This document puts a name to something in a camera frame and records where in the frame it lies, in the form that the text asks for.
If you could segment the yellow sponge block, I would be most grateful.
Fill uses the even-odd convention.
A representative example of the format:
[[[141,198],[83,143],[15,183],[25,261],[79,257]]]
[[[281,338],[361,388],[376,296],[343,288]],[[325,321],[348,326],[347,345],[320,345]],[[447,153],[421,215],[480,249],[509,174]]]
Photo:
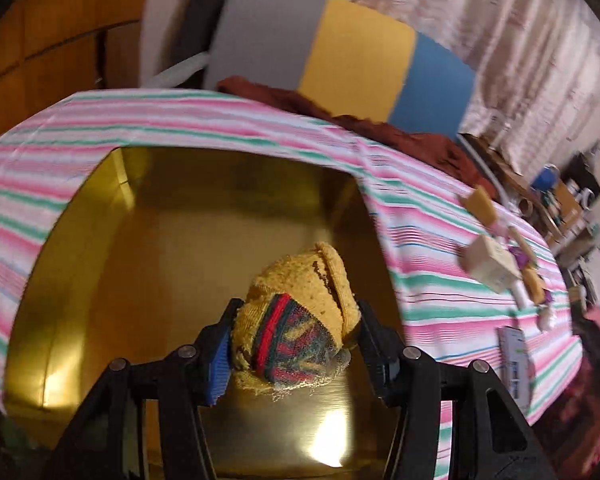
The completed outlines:
[[[498,222],[498,212],[493,200],[482,185],[477,185],[472,192],[463,197],[460,202],[485,228],[490,228]]]

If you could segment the black rolled mat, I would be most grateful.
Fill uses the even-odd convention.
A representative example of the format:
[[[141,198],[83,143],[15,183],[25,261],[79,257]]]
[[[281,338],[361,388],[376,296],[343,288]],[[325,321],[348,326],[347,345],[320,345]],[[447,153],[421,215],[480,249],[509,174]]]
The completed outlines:
[[[178,66],[178,88],[198,89],[202,86],[224,3],[225,0],[188,0],[172,49],[172,61]]]

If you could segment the grey yellow blue headboard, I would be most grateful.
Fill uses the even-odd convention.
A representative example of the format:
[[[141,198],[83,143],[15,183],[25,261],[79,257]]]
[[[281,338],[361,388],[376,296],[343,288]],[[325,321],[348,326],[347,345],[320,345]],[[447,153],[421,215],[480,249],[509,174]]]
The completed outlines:
[[[330,114],[455,138],[475,72],[422,32],[349,0],[226,0],[204,88],[229,76]]]

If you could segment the dark red blanket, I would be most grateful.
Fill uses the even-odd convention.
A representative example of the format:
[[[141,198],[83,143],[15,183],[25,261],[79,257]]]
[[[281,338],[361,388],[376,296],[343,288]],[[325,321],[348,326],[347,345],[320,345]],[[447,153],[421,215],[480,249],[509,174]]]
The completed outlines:
[[[443,134],[408,133],[389,125],[388,122],[373,122],[352,115],[335,116],[297,91],[256,84],[241,76],[230,76],[221,80],[216,85],[216,90],[260,102],[284,112],[330,122],[424,162],[471,188],[481,185],[492,200],[498,200],[494,185],[482,174],[477,164],[458,144]]]

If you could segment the gold metal tin box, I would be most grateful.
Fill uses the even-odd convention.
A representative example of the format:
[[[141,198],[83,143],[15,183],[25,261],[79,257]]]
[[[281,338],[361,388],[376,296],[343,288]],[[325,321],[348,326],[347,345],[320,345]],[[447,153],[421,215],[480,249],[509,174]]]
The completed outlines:
[[[270,263],[332,244],[355,295],[400,327],[373,221],[350,174],[210,148],[117,148],[45,243],[9,337],[4,404],[54,446],[113,359],[164,358],[214,323]],[[360,356],[284,396],[230,387],[201,413],[221,478],[377,479],[396,413]]]

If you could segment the white medicine box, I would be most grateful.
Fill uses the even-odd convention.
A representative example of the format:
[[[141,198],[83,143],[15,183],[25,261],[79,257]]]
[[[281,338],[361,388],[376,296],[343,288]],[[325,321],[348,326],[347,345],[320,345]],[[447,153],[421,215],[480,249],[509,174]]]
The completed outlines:
[[[531,405],[530,360],[524,333],[509,326],[498,329],[502,354],[502,381],[518,408],[528,414]]]

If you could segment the pink green striped bedsheet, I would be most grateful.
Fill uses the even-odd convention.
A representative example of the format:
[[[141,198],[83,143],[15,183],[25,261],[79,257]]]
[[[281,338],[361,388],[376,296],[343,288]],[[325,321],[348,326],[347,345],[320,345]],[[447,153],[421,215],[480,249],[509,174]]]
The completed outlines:
[[[566,286],[544,240],[534,248],[554,296],[556,323],[542,333],[535,308],[519,309],[460,266],[460,250],[483,234],[462,206],[468,187],[423,162],[327,122],[212,91],[77,93],[0,137],[0,410],[12,326],[36,260],[60,216],[117,148],[210,148],[335,169],[358,186],[373,221],[409,344],[457,365],[482,359],[502,369],[498,329],[519,327],[532,362],[529,422],[537,422],[576,376],[582,346],[571,328]]]

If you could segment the wooden bedside desk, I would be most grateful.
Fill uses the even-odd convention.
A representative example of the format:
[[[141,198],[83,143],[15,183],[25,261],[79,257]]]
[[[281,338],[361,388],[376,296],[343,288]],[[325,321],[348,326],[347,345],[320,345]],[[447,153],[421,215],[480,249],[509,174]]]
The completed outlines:
[[[557,197],[558,188],[562,185],[560,182],[550,193],[550,204],[547,205],[542,193],[516,174],[497,151],[490,150],[485,140],[461,133],[458,142],[492,182],[500,203],[532,224],[554,254],[586,230],[586,213],[576,200],[567,196],[562,200]]]

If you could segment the pink patterned curtain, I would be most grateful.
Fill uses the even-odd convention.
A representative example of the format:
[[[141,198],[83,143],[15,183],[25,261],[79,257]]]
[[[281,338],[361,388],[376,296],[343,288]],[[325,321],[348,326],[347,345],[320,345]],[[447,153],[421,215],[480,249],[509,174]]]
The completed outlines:
[[[476,73],[462,123],[531,180],[562,151],[600,84],[600,21],[585,0],[356,0],[455,53]]]

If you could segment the cream cardboard box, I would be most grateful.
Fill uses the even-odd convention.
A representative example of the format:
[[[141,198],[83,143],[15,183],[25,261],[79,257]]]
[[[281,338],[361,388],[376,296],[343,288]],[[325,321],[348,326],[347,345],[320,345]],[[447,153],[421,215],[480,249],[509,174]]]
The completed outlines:
[[[460,250],[460,266],[468,276],[498,294],[521,280],[512,253],[486,234],[477,236]]]

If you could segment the white bed rail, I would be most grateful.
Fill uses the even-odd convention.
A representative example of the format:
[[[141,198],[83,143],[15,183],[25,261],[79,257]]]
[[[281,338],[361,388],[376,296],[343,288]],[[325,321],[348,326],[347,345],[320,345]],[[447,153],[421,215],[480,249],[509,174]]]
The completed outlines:
[[[147,79],[142,83],[142,88],[176,88],[180,84],[184,84],[191,76],[203,70],[208,65],[208,62],[209,53],[199,52]]]

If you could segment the wooden wardrobe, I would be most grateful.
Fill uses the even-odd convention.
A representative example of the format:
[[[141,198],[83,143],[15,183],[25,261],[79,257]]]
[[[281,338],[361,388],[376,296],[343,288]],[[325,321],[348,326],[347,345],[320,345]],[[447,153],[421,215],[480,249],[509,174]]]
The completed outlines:
[[[83,90],[140,82],[145,0],[0,0],[0,135]]]

